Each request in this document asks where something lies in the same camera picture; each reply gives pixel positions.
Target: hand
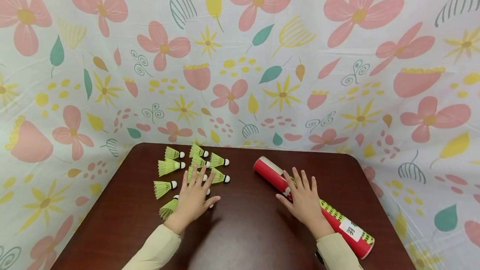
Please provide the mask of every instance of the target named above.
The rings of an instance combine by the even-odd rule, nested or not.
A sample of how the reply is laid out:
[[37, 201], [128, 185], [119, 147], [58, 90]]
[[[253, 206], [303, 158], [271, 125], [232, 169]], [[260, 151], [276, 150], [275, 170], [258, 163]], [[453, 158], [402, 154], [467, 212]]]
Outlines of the hand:
[[188, 171], [183, 174], [177, 209], [163, 223], [177, 235], [181, 235], [190, 223], [205, 213], [209, 206], [220, 200], [220, 196], [214, 196], [205, 201], [207, 190], [215, 177], [215, 173], [212, 172], [202, 185], [205, 171], [206, 166], [203, 166], [200, 174], [197, 175], [197, 166], [194, 165], [189, 184], [187, 183]]
[[293, 177], [297, 182], [297, 186], [293, 183], [290, 175], [286, 171], [283, 172], [283, 176], [287, 180], [288, 186], [292, 193], [293, 204], [288, 201], [287, 198], [281, 194], [277, 194], [276, 197], [284, 204], [290, 213], [295, 216], [300, 222], [310, 230], [313, 237], [318, 240], [326, 235], [335, 233], [328, 221], [322, 214], [322, 208], [317, 193], [317, 181], [312, 176], [312, 188], [310, 188], [307, 175], [305, 171], [301, 171], [301, 178], [295, 167], [293, 167]]

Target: floral backdrop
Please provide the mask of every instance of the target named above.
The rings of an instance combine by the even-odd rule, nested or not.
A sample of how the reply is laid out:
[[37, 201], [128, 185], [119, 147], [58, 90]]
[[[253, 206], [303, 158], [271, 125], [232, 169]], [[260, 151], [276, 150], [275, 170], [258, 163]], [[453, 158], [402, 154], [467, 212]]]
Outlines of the floral backdrop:
[[480, 253], [480, 0], [0, 0], [0, 269], [137, 143], [347, 153], [417, 269]]

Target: brown table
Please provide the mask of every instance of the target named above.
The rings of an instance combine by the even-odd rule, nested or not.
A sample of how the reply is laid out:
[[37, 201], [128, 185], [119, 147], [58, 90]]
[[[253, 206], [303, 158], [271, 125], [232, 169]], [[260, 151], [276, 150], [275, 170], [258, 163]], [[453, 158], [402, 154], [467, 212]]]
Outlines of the brown table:
[[[186, 152], [189, 146], [174, 145]], [[316, 270], [315, 240], [275, 198], [275, 189], [253, 170], [262, 155], [288, 169], [315, 175], [319, 195], [376, 238], [366, 270], [414, 270], [357, 161], [346, 154], [205, 147], [230, 159], [221, 167], [228, 184], [212, 186], [222, 200], [192, 223], [164, 270]], [[113, 176], [53, 270], [120, 270], [162, 223], [158, 210], [178, 194], [154, 197], [157, 160], [164, 144], [136, 145]], [[182, 159], [190, 164], [188, 157]], [[183, 171], [162, 177], [179, 185]]]

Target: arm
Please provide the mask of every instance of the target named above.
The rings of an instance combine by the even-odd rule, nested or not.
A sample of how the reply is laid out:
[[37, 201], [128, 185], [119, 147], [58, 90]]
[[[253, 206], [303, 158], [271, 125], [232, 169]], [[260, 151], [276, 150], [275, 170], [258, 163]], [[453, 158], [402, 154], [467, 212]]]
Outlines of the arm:
[[179, 236], [187, 226], [205, 213], [209, 206], [220, 200], [220, 196], [214, 196], [205, 201], [207, 190], [215, 177], [215, 173], [212, 172], [202, 185], [205, 171], [204, 166], [197, 175], [197, 166], [194, 165], [189, 184], [187, 184], [188, 171], [185, 171], [177, 209], [163, 225], [154, 230], [123, 270], [158, 270], [173, 257], [180, 246]]
[[317, 181], [312, 177], [312, 187], [305, 171], [301, 178], [296, 168], [293, 168], [295, 185], [286, 171], [283, 172], [292, 193], [293, 203], [277, 194], [276, 197], [287, 207], [292, 215], [305, 224], [317, 241], [317, 249], [328, 270], [360, 270], [362, 267], [344, 238], [335, 233], [322, 214], [317, 193]]

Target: beige sleeve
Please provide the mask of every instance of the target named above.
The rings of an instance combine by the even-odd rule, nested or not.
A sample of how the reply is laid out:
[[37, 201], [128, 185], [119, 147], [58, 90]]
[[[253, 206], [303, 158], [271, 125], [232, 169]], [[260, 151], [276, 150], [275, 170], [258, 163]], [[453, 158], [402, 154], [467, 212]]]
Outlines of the beige sleeve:
[[328, 270], [361, 270], [357, 256], [340, 233], [317, 240], [317, 249]]
[[180, 237], [164, 225], [160, 225], [123, 270], [158, 270], [172, 258], [179, 246]]

